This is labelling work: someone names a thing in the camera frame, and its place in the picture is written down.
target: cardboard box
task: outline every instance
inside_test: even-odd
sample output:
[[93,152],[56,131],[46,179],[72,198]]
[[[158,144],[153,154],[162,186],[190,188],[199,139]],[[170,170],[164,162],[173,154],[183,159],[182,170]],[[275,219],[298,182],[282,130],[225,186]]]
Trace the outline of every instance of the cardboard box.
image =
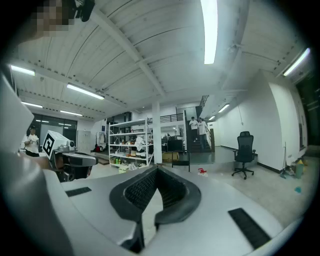
[[162,161],[164,162],[172,162],[179,160],[179,153],[178,152],[164,152],[162,153]]

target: black office chair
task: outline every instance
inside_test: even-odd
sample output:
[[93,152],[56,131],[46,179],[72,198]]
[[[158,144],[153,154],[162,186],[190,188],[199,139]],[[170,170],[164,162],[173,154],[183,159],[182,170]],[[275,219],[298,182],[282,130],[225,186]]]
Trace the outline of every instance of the black office chair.
[[190,152],[187,150],[183,151],[183,152],[186,152],[188,155],[188,160],[184,160],[184,161],[179,161],[179,160],[174,161],[174,152],[177,152],[177,151],[172,151],[172,158],[171,158],[172,166],[171,167],[173,168],[174,166],[189,166],[189,173],[190,173]]
[[244,173],[244,179],[247,179],[246,172],[252,173],[252,175],[255,174],[254,171],[248,170],[245,168],[246,163],[250,163],[255,159],[255,152],[256,150],[252,150],[252,145],[254,143],[254,137],[250,135],[250,132],[248,131],[242,131],[240,133],[240,136],[237,138],[238,140],[238,149],[234,150],[234,160],[237,162],[242,163],[242,168],[235,168],[235,172],[232,173],[232,176],[234,174],[243,172]]

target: fluorescent ceiling light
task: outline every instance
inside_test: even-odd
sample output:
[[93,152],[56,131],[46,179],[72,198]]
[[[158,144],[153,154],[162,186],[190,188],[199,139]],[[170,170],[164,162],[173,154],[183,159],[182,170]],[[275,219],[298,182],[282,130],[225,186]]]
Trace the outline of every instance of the fluorescent ceiling light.
[[204,64],[215,62],[218,40],[217,0],[201,0],[204,23]]
[[310,48],[307,48],[304,53],[292,64],[292,66],[284,72],[284,76],[289,75],[310,53]]
[[71,113],[71,112],[68,112],[68,111],[63,111],[63,110],[60,110],[60,112],[62,112],[62,113],[66,113],[66,114],[71,114],[71,115],[76,115],[76,116],[80,116],[80,117],[82,117],[82,114]]
[[27,74],[27,75],[30,75],[30,76],[35,76],[35,72],[32,71],[32,70],[29,70],[29,69],[25,69],[25,68],[22,68],[22,67],[18,67],[18,66],[12,66],[11,65],[11,69],[13,71],[18,71],[18,72],[21,72],[21,73],[24,73],[24,74]]
[[86,94],[86,95],[90,95],[90,96],[95,97],[95,98],[97,98],[97,99],[99,99],[99,100],[103,100],[103,99],[105,98],[105,97],[103,97],[103,96],[100,96],[100,95],[95,94],[95,93],[92,93],[92,92],[90,92],[90,91],[81,89],[81,88],[76,87],[76,86],[71,85],[71,84],[67,84],[66,87],[69,88],[69,89],[75,90],[75,91],[77,91],[77,92],[80,92],[80,93],[83,93],[83,94]]
[[227,107],[229,107],[230,104],[225,104],[223,108],[221,108],[218,113],[221,113],[222,111],[224,111]]
[[31,104],[31,103],[27,103],[27,102],[23,102],[23,101],[21,101],[21,102],[22,102],[22,104],[25,104],[25,105],[28,105],[28,106],[37,107],[37,108],[42,108],[42,106],[37,105],[37,104]]

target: green container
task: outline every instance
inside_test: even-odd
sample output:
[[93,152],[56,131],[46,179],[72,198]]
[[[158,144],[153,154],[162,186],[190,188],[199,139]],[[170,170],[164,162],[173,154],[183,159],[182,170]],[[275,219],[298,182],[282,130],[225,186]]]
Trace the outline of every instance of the green container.
[[298,163],[295,166],[295,177],[297,179],[301,179],[302,173],[304,171],[304,167],[305,167],[305,165],[303,163]]

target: white t-shirt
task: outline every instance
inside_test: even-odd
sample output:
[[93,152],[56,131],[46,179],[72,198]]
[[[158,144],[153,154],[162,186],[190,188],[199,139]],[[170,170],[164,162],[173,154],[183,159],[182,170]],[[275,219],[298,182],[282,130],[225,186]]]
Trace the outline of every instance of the white t-shirt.
[[194,129],[198,129],[198,122],[197,122],[197,120],[191,120],[190,122],[189,122],[189,125],[191,126],[191,130],[194,130]]
[[206,134],[206,123],[205,122],[198,122],[198,127],[199,127],[199,135],[204,135]]
[[32,153],[38,154],[39,150],[38,150],[37,140],[39,140],[37,135],[30,134],[29,136],[27,136],[27,140],[25,140],[25,141],[31,141],[31,144],[25,146],[25,149],[32,152]]

